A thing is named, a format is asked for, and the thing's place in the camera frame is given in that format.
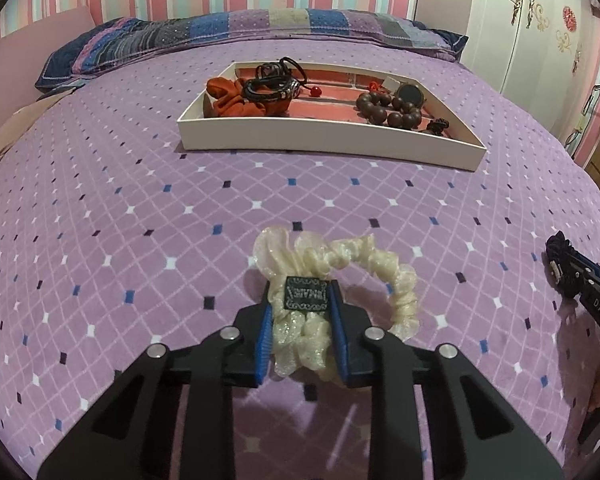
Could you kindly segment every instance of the purple bedsheet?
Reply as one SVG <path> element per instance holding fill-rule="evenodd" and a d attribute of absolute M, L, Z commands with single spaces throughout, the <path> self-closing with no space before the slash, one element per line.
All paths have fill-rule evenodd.
<path fill-rule="evenodd" d="M 412 342 L 457 344 L 568 470 L 579 460 L 600 331 L 582 308 L 561 322 L 567 310 L 541 253 L 562 229 L 600 261 L 595 184 L 467 70 L 368 44 L 316 44 L 250 41 L 124 67 L 57 104 L 1 162 L 0 438 L 32 476 L 149 343 L 191 345 L 259 298 L 263 279 L 248 258 L 272 224 L 329 239 L 373 232 L 418 273 L 422 328 Z M 475 173 L 174 152 L 175 120 L 207 78 L 234 60 L 282 56 L 417 78 L 489 151 Z M 389 326 L 384 284 L 356 269 L 338 278 L 348 300 Z M 236 393 L 238 478 L 366 478 L 369 393 L 318 384 L 311 402 L 301 379 L 317 381 L 269 379 Z M 428 449 L 426 431 L 423 440 Z"/>

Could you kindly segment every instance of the fabric tag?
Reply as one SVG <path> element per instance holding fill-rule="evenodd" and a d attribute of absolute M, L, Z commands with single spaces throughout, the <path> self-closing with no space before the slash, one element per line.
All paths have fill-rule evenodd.
<path fill-rule="evenodd" d="M 301 312 L 327 311 L 327 282 L 318 278 L 287 276 L 285 282 L 285 309 Z"/>

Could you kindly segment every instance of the beige blanket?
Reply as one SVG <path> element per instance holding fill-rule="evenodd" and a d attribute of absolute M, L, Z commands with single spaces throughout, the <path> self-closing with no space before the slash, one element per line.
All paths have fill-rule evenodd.
<path fill-rule="evenodd" d="M 44 112 L 74 91 L 75 89 L 72 88 L 66 92 L 41 99 L 14 113 L 0 128 L 0 161 L 10 147 L 15 144 L 16 140 L 23 136 Z"/>

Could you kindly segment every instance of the red flower decal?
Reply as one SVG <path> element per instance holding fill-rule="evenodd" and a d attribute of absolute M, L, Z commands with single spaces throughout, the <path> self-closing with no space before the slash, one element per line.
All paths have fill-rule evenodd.
<path fill-rule="evenodd" d="M 571 7 L 565 7 L 562 10 L 562 18 L 564 19 L 564 25 L 567 27 L 569 32 L 575 32 L 578 28 L 578 22 L 576 15 L 571 10 Z"/>

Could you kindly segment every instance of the tray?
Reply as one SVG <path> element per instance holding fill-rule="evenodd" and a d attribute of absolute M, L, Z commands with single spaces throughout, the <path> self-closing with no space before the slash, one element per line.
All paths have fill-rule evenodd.
<path fill-rule="evenodd" d="M 236 62 L 218 76 L 235 80 L 253 76 L 262 61 Z M 345 153 L 435 164 L 475 171 L 486 152 L 480 139 L 442 101 L 415 79 L 332 64 L 302 63 L 310 86 L 322 89 L 310 98 L 302 89 L 288 116 L 214 118 L 211 98 L 198 95 L 178 118 L 185 150 L 294 150 Z M 354 101 L 370 82 L 394 92 L 403 83 L 419 86 L 425 97 L 423 116 L 444 118 L 445 137 L 369 124 Z M 426 120 L 419 126 L 424 128 Z"/>

